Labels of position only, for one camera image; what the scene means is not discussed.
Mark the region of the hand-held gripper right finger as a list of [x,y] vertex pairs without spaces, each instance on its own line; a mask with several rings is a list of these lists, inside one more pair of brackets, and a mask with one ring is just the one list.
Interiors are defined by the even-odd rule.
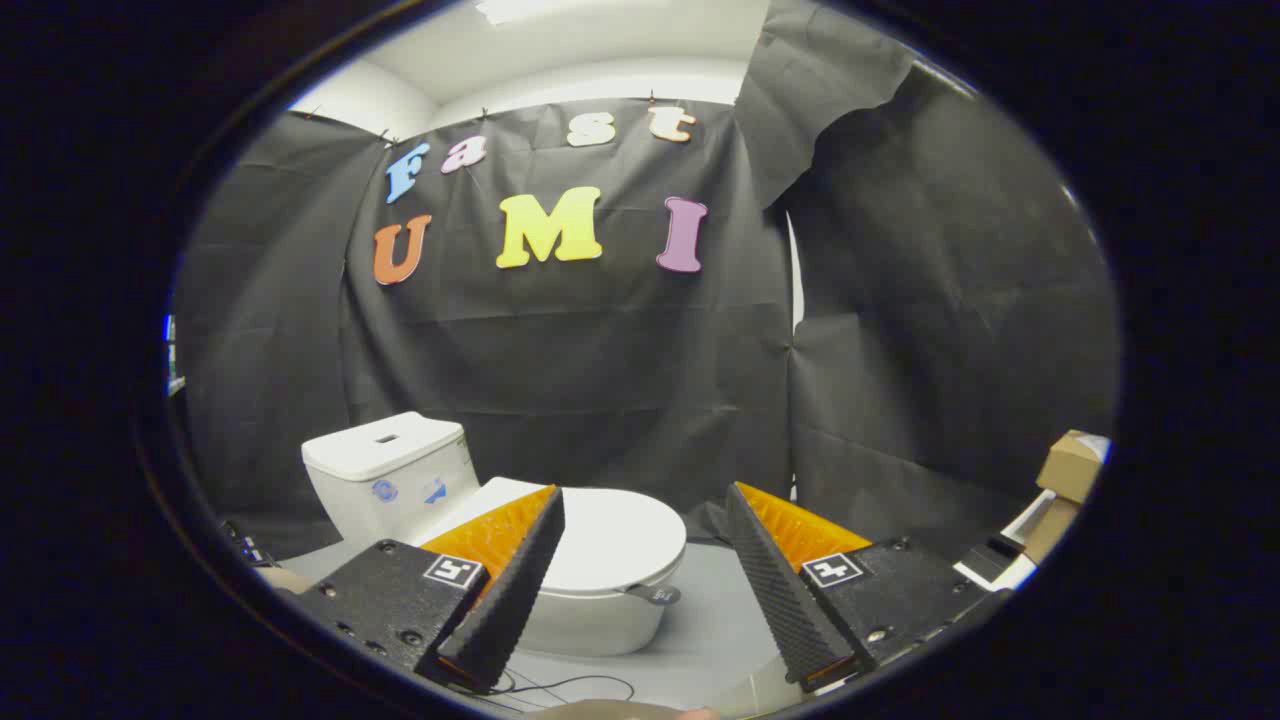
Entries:
[[724,510],[785,678],[806,693],[983,621],[1010,596],[906,536],[873,542],[742,482],[728,487]]

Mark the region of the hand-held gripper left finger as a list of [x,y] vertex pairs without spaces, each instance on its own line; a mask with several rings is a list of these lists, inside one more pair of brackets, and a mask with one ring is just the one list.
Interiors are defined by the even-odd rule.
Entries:
[[566,527],[545,486],[422,544],[372,542],[297,598],[358,652],[471,692],[503,676]]

